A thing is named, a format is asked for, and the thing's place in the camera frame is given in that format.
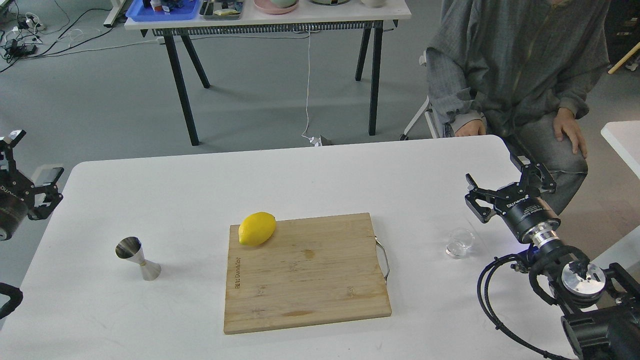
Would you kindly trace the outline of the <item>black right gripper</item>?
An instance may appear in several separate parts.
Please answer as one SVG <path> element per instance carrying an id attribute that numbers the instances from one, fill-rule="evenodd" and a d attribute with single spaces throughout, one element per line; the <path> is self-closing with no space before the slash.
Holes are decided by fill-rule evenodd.
<path id="1" fill-rule="evenodd" d="M 499 215 L 519 243 L 530 244 L 540 226 L 553 231 L 560 226 L 558 215 L 542 199 L 543 193 L 556 193 L 557 182 L 542 162 L 514 153 L 510 154 L 510 161 L 519 170 L 519 181 L 498 190 L 484 189 L 466 173 L 468 193 L 464 199 L 481 223 Z"/>

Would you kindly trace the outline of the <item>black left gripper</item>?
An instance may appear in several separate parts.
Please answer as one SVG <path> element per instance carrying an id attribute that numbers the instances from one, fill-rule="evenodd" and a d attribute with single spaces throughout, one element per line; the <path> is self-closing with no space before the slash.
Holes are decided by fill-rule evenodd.
<path id="1" fill-rule="evenodd" d="M 13 130 L 0 137 L 0 237 L 10 240 L 19 226 L 29 219 L 48 219 L 61 203 L 57 181 L 64 173 L 62 165 L 41 165 L 33 173 L 33 180 L 18 170 L 14 148 L 25 137 L 23 129 Z"/>

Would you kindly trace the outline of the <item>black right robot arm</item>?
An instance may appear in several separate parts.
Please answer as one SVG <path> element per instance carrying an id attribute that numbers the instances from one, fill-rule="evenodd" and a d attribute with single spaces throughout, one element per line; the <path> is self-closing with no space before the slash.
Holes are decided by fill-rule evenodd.
<path id="1" fill-rule="evenodd" d="M 553 192 L 556 182 L 541 162 L 523 163 L 519 181 L 489 190 L 478 187 L 466 174 L 467 206 L 487 223 L 498 215 L 515 239 L 527 248 L 496 257 L 478 277 L 476 292 L 484 314 L 513 341 L 542 357 L 562 356 L 542 350 L 511 331 L 490 304 L 489 285 L 494 273 L 510 264 L 528 276 L 531 289 L 551 306 L 562 310 L 561 325 L 574 355 L 580 360 L 637 360 L 639 351 L 639 283 L 615 262 L 607 268 L 594 264 L 581 249 L 564 244 L 557 234 L 558 215 L 542 199 L 541 191 Z"/>

